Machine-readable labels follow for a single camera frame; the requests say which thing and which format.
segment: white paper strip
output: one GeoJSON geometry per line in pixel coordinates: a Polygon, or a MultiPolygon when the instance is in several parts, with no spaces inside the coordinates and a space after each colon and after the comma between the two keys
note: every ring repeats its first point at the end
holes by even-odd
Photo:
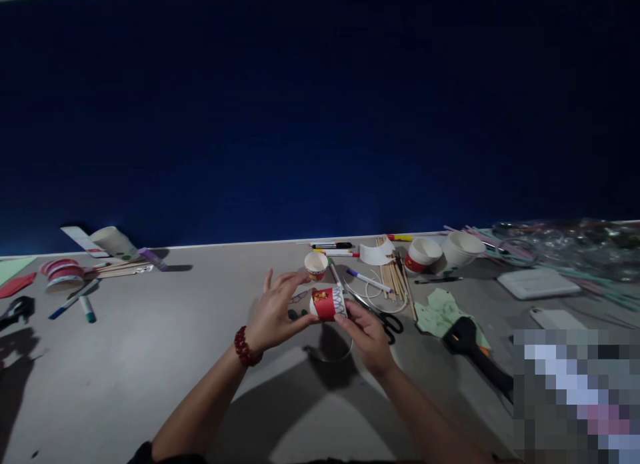
{"type": "Polygon", "coordinates": [[[369,265],[384,265],[390,263],[393,258],[387,257],[387,254],[394,252],[395,246],[385,237],[385,242],[378,247],[368,247],[360,244],[360,260],[369,265]]]}

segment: purple marker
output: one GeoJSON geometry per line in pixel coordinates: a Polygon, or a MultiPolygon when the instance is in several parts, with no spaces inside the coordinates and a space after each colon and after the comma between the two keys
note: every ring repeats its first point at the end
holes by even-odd
{"type": "Polygon", "coordinates": [[[156,266],[162,272],[169,270],[169,266],[162,259],[156,256],[156,254],[148,250],[146,247],[143,247],[142,249],[138,249],[138,253],[141,256],[144,256],[146,260],[148,260],[151,264],[156,266]]]}
{"type": "Polygon", "coordinates": [[[370,278],[368,278],[368,277],[365,277],[365,276],[363,276],[363,275],[360,275],[360,274],[358,274],[356,271],[354,271],[353,269],[349,269],[349,268],[347,268],[347,272],[348,272],[349,274],[351,274],[352,276],[354,276],[354,277],[356,277],[356,278],[360,279],[362,282],[369,283],[369,284],[371,284],[372,286],[377,287],[378,289],[382,289],[384,292],[388,292],[388,293],[392,293],[392,292],[393,292],[393,289],[392,289],[392,288],[387,287],[387,286],[385,286],[384,284],[379,283],[378,281],[374,281],[373,279],[370,279],[370,278]]]}

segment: purple glue stick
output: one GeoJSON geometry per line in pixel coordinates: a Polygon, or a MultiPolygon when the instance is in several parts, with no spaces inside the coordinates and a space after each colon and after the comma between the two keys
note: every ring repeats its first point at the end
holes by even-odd
{"type": "Polygon", "coordinates": [[[169,266],[167,264],[165,264],[165,262],[162,259],[160,259],[158,256],[156,256],[156,254],[154,254],[152,251],[148,250],[146,247],[143,247],[142,249],[138,249],[138,253],[141,256],[144,256],[144,258],[146,258],[146,260],[148,260],[151,264],[156,266],[162,272],[169,270],[169,266]]]}

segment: black scissors handle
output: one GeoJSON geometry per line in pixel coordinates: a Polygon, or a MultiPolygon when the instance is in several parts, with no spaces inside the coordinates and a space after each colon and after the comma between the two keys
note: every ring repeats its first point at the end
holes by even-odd
{"type": "Polygon", "coordinates": [[[382,321],[382,328],[385,330],[387,336],[389,336],[389,345],[392,345],[395,342],[393,333],[400,334],[405,330],[402,322],[393,314],[376,313],[376,316],[382,321]]]}

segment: forearm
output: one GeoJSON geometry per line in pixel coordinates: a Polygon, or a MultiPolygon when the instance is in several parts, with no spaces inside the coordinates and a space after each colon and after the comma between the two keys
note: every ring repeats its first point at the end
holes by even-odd
{"type": "Polygon", "coordinates": [[[206,454],[247,368],[231,346],[175,408],[153,440],[153,459],[206,454]]]}
{"type": "Polygon", "coordinates": [[[485,455],[449,424],[398,366],[379,377],[378,382],[426,463],[492,462],[488,454],[485,455]]]}

